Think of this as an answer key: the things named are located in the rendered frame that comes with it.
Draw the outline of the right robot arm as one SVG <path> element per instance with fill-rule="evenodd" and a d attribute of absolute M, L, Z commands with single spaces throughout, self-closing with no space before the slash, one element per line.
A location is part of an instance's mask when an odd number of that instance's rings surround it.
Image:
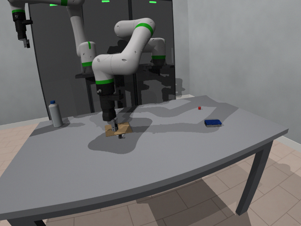
<path fill-rule="evenodd" d="M 45 3 L 54 4 L 60 6 L 66 6 L 76 42 L 76 52 L 78 57 L 81 58 L 83 71 L 82 74 L 91 74 L 92 62 L 97 57 L 96 44 L 94 42 L 88 42 L 84 29 L 81 6 L 85 0 L 8 0 L 12 13 L 24 12 L 25 3 Z"/>

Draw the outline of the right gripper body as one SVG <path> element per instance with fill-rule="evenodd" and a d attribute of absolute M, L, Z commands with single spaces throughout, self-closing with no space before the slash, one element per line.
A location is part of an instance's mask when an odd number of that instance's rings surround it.
<path fill-rule="evenodd" d="M 24 12 L 14 12 L 12 13 L 13 21 L 15 22 L 16 32 L 18 33 L 18 40 L 26 38 L 26 25 L 33 24 L 33 21 L 26 20 L 26 15 Z"/>

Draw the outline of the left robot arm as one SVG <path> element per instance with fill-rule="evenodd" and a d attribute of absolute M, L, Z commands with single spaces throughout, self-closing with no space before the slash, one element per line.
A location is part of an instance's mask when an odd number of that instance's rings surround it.
<path fill-rule="evenodd" d="M 167 65 L 165 39 L 151 38 L 155 28 L 155 23 L 150 18 L 119 21 L 114 27 L 114 32 L 128 44 L 122 53 L 101 54 L 94 58 L 92 69 L 96 84 L 114 82 L 114 75 L 135 73 L 142 53 L 151 53 L 151 66 Z"/>

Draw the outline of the grey bottle with blue cap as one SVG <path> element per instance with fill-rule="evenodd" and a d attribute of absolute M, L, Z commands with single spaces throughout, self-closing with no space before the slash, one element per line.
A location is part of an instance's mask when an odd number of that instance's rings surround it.
<path fill-rule="evenodd" d="M 60 127 L 63 125 L 59 105 L 55 103 L 55 100 L 50 101 L 49 110 L 54 127 Z"/>

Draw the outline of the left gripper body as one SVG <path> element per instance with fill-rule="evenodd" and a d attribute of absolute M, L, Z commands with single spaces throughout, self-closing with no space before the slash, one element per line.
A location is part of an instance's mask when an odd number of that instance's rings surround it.
<path fill-rule="evenodd" d="M 96 84 L 97 94 L 100 98 L 103 121 L 111 121 L 116 117 L 115 102 L 124 98 L 124 95 L 119 90 L 115 93 L 114 82 L 107 84 Z"/>

